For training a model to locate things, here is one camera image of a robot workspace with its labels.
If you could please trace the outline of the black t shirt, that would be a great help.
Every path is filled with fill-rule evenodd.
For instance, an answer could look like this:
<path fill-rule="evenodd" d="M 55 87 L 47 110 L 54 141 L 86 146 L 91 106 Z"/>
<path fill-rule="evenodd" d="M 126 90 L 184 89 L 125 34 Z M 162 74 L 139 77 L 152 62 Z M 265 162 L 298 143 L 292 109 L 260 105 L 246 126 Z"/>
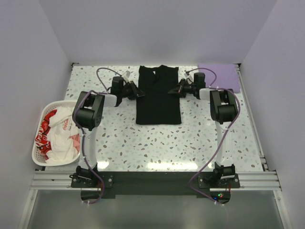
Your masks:
<path fill-rule="evenodd" d="M 178 67 L 139 67 L 138 88 L 145 96 L 136 99 L 136 124 L 180 125 L 180 98 L 168 94 L 178 84 Z"/>

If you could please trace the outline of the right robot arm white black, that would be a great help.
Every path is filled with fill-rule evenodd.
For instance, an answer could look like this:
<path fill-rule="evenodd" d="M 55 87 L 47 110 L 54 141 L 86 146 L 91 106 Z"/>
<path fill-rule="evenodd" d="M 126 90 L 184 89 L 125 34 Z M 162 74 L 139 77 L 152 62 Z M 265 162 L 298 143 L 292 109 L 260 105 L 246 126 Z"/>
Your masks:
<path fill-rule="evenodd" d="M 231 89 L 207 86 L 204 73 L 194 73 L 181 79 L 168 94 L 185 98 L 192 94 L 210 102 L 210 116 L 215 122 L 217 149 L 212 158 L 197 173 L 198 185 L 215 188 L 239 188 L 240 182 L 233 159 L 233 125 L 240 115 L 240 102 Z"/>

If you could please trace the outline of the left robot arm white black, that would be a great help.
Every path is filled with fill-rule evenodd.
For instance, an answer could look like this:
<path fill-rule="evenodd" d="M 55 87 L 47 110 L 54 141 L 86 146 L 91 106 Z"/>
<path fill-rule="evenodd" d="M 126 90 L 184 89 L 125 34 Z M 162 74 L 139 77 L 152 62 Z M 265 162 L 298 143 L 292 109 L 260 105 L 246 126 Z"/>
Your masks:
<path fill-rule="evenodd" d="M 105 107 L 118 107 L 124 98 L 135 100 L 145 96 L 134 81 L 126 77 L 115 76 L 110 90 L 98 93 L 94 90 L 81 92 L 72 113 L 80 135 L 80 160 L 76 173 L 71 176 L 74 183 L 87 187 L 103 188 L 102 177 L 97 174 L 95 140 L 97 128 L 102 122 Z"/>

